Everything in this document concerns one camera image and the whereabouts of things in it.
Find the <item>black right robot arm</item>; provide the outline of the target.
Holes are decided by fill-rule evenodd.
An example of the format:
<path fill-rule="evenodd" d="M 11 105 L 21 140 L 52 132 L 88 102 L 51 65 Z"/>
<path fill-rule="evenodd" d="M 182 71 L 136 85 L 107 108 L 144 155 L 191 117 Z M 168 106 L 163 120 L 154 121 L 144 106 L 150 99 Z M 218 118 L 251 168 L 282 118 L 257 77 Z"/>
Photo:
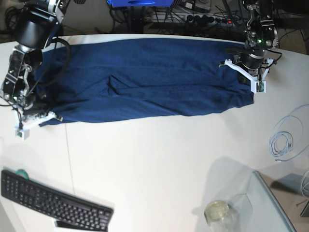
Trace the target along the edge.
<path fill-rule="evenodd" d="M 67 41 L 56 37 L 64 19 L 68 0 L 24 0 L 23 8 L 13 30 L 17 46 L 9 59 L 8 72 L 0 89 L 0 97 L 17 112 L 18 119 L 46 117 L 50 106 L 45 96 L 38 94 L 38 87 L 47 87 L 57 82 L 67 69 L 71 48 Z M 67 50 L 66 61 L 55 78 L 43 82 L 50 68 L 48 64 L 38 78 L 35 72 L 43 63 L 43 49 L 50 44 L 62 44 Z"/>

